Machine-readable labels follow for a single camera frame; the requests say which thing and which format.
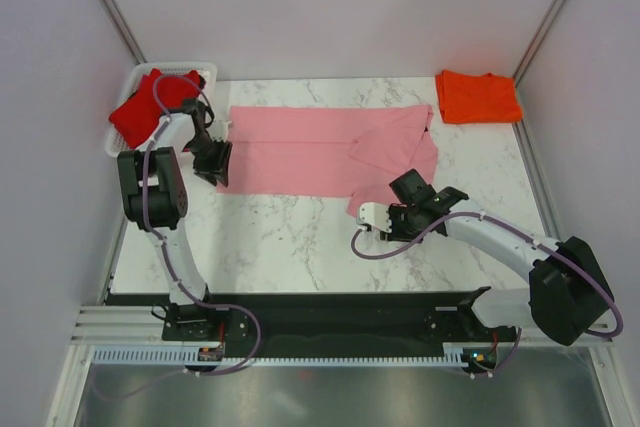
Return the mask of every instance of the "gray floor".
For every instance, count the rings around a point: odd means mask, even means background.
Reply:
[[[96,386],[117,396],[175,367],[92,369]],[[178,375],[114,403],[85,393],[83,408],[91,427],[611,425],[586,352],[531,349],[492,380],[432,368],[254,367]]]

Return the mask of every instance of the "folded pink cloth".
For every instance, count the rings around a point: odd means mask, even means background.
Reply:
[[[398,199],[389,182],[409,169],[433,181],[430,105],[387,109],[232,107],[228,194]]]

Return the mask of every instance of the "table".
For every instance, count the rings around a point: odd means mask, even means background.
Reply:
[[[435,81],[372,78],[218,82],[216,115],[231,105],[384,108],[431,104],[431,135],[439,149],[434,186],[469,194],[488,211],[531,232],[542,223],[510,124],[446,125]],[[498,261],[437,234],[383,261],[357,258],[350,249],[355,219],[347,199],[285,195],[217,194],[181,160],[189,195],[186,229],[193,256],[211,292],[373,292],[475,290],[524,287]],[[363,251],[382,253],[398,244],[361,236]],[[135,224],[126,227],[110,286],[114,294],[167,293],[155,252]]]

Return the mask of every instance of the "gray panel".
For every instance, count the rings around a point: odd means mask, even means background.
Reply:
[[[638,0],[569,0],[519,86],[560,231],[591,244],[625,315],[616,345],[636,401],[639,32]]]
[[[92,369],[107,395],[167,371]],[[179,375],[122,402],[87,398],[92,427],[610,425],[586,355],[526,349],[492,380],[437,369],[255,367],[215,379]]]
[[[31,427],[122,215],[103,139],[133,61],[98,0],[0,5],[0,412]]]
[[[511,75],[552,0],[115,0],[150,61],[220,79]]]

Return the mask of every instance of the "white basket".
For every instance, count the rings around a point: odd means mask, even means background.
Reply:
[[[118,107],[124,104],[129,96],[133,94],[137,89],[143,75],[149,74],[153,69],[160,70],[163,74],[177,74],[182,75],[197,70],[204,80],[206,81],[204,86],[204,93],[209,98],[209,101],[213,103],[213,88],[216,85],[216,77],[218,75],[218,68],[209,62],[150,62],[147,64],[140,64],[134,67],[129,75],[127,83],[120,92],[118,98]],[[109,130],[107,132],[107,138],[104,144],[104,150],[109,157],[116,158],[118,154],[124,150],[130,150],[131,148],[124,141],[120,133],[116,130],[113,124],[109,123]]]

